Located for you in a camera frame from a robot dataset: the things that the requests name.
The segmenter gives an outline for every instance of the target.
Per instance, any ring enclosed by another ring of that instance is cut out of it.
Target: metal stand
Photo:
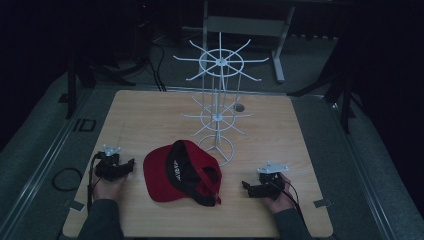
[[[199,59],[188,59],[188,58],[179,58],[174,56],[177,60],[181,61],[195,61],[199,63],[200,66],[200,73],[195,75],[194,77],[186,79],[187,81],[192,81],[198,77],[201,77],[202,79],[202,99],[201,101],[198,101],[193,97],[193,100],[200,105],[201,111],[199,115],[187,115],[183,114],[185,117],[191,117],[191,118],[199,118],[201,123],[203,124],[203,127],[198,130],[196,133],[193,134],[193,136],[199,134],[203,130],[210,130],[213,132],[213,134],[207,135],[204,138],[202,138],[199,142],[199,146],[204,143],[207,139],[213,140],[213,143],[209,148],[206,149],[206,151],[212,151],[216,150],[218,153],[225,159],[225,162],[220,164],[220,166],[223,166],[231,161],[231,159],[234,156],[234,145],[232,144],[231,140],[224,137],[222,135],[222,132],[228,130],[228,129],[234,129],[237,132],[241,134],[245,134],[243,131],[236,128],[235,121],[236,118],[240,117],[249,117],[253,114],[247,114],[247,115],[237,115],[236,112],[240,111],[238,108],[238,101],[240,99],[239,97],[239,90],[240,90],[240,83],[241,83],[241,77],[245,76],[253,81],[261,81],[261,79],[257,79],[254,77],[251,77],[245,73],[242,72],[245,63],[248,62],[264,62],[268,60],[268,58],[262,59],[262,60],[243,60],[243,58],[240,56],[239,52],[245,48],[249,44],[250,40],[237,49],[236,51],[223,49],[221,47],[221,33],[219,34],[219,49],[213,49],[213,50],[205,50],[197,45],[195,45],[193,42],[190,41],[191,45],[194,47],[200,49],[202,51],[202,55]],[[211,89],[206,90],[205,89],[205,77],[210,76],[211,77]],[[238,84],[236,89],[235,98],[233,100],[229,100],[229,96],[227,95],[228,92],[228,82],[231,77],[238,76]],[[210,100],[207,101],[206,96],[207,94],[210,94]],[[223,144],[227,145],[228,151],[224,150]]]

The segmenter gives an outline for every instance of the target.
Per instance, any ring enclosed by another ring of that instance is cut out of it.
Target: cap logo
[[[180,173],[180,168],[178,166],[177,160],[174,160],[174,173],[175,173],[175,177],[178,179],[178,181],[181,182],[181,173]]]

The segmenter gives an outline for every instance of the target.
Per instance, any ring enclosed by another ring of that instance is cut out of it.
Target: wooden table
[[[321,190],[291,100],[284,96],[240,95],[239,103],[245,107],[242,114],[253,116],[237,118],[235,123],[248,135],[233,128],[223,132],[234,144],[235,153],[234,158],[221,167],[222,205],[204,207],[188,198],[170,203],[154,202],[147,193],[142,169],[145,156],[178,139],[197,143],[211,134],[204,131],[192,136],[203,127],[198,118],[182,116],[200,113],[200,106],[192,97],[201,100],[201,94],[193,92],[119,91],[115,96],[93,154],[107,144],[122,148],[123,162],[136,160],[119,201],[125,236],[277,237],[271,214],[259,199],[249,198],[241,185],[242,180],[258,184],[256,169],[267,161],[290,168],[285,175],[299,194],[310,233],[316,237],[332,234],[327,209],[313,204],[322,199]],[[220,155],[211,154],[223,161]],[[88,168],[75,197],[81,203],[86,202],[87,172]],[[86,210],[71,210],[63,227],[64,235],[77,236],[86,218]]]

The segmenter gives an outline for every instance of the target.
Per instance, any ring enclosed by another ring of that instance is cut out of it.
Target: red baseball cap
[[[143,163],[150,197],[170,202],[190,197],[203,206],[221,204],[221,169],[217,160],[189,140],[157,148]]]

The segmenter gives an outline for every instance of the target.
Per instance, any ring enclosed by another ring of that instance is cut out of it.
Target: person's left hand
[[[113,182],[109,182],[105,179],[100,179],[95,172],[96,169],[94,169],[92,176],[92,183],[94,186],[93,200],[96,201],[99,199],[110,199],[117,201],[122,187],[127,181],[128,174]]]

